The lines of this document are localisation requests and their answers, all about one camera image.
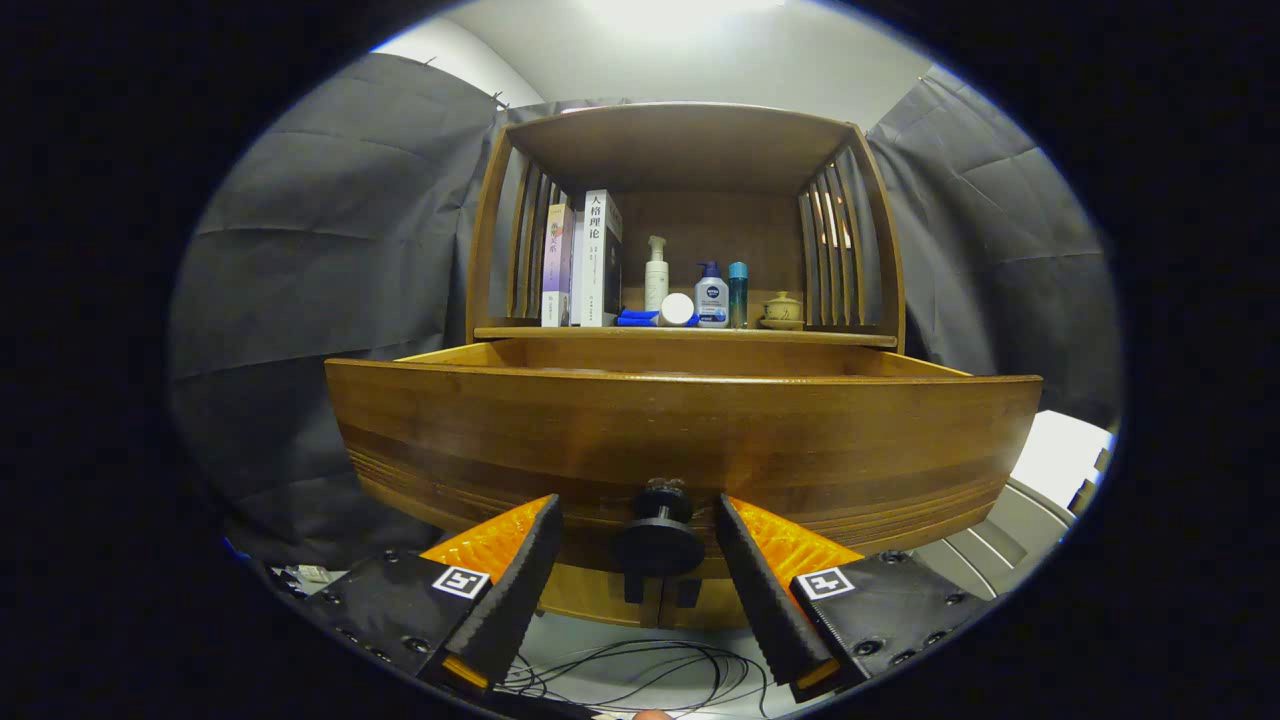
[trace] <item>book spine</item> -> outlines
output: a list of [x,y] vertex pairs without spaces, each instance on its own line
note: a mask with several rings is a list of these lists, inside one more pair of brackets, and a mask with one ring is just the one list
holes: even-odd
[[582,214],[586,219],[586,241],[582,245],[582,327],[604,327],[604,218],[608,193],[593,190],[586,193]]
[[568,324],[568,283],[572,272],[573,211],[564,204],[547,211],[547,241],[543,247],[541,325],[561,328]]
[[573,220],[573,259],[568,287],[570,325],[582,324],[582,299],[586,297],[586,250],[584,247],[586,243],[586,223],[584,219],[585,214],[580,214]]

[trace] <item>white book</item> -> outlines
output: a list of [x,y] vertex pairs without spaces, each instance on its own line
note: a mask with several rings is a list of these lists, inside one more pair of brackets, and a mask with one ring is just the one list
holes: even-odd
[[568,286],[568,324],[575,327],[582,324],[582,299],[586,297],[586,278],[582,275],[586,266],[584,260],[586,251],[582,249],[586,242],[586,232],[582,229],[585,227],[585,217],[579,213],[573,223],[573,270]]
[[622,214],[605,190],[593,190],[582,202],[584,328],[613,325],[622,310]]
[[547,209],[547,241],[543,245],[544,328],[570,323],[570,282],[573,275],[573,209],[564,202]]

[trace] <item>teal bottle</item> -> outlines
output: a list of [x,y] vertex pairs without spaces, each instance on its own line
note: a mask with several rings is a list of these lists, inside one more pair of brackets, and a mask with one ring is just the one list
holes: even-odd
[[728,327],[746,327],[746,263],[728,266]]

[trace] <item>wooden cabinet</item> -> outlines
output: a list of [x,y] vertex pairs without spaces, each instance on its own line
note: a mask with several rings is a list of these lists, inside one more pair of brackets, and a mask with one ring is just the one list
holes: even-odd
[[[504,197],[508,176],[520,181]],[[640,297],[648,236],[663,234],[672,292],[691,291],[695,261],[744,260],[750,316],[786,290],[805,300],[806,329],[536,327],[536,218],[596,187],[623,210],[626,304]],[[515,215],[502,238],[500,208]],[[863,553],[947,537],[987,516],[1039,401],[1038,377],[970,377],[899,354],[901,268],[879,173],[858,128],[822,118],[655,104],[508,127],[468,282],[468,345],[330,360],[330,395],[364,488],[406,512],[463,529],[559,493],[553,611],[742,624],[710,528],[719,492]],[[655,477],[686,483],[707,543],[694,602],[677,602],[678,579],[622,600],[609,539]]]

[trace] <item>lotion bottle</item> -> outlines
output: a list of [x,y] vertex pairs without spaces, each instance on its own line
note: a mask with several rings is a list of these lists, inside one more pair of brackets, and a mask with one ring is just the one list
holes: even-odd
[[664,245],[667,245],[667,238],[649,236],[652,255],[649,261],[644,264],[644,309],[646,311],[660,310],[662,301],[667,297],[671,272],[667,261],[662,259]]
[[698,313],[698,327],[728,327],[728,286],[719,277],[716,261],[699,263],[703,266],[703,279],[694,286],[694,305]]

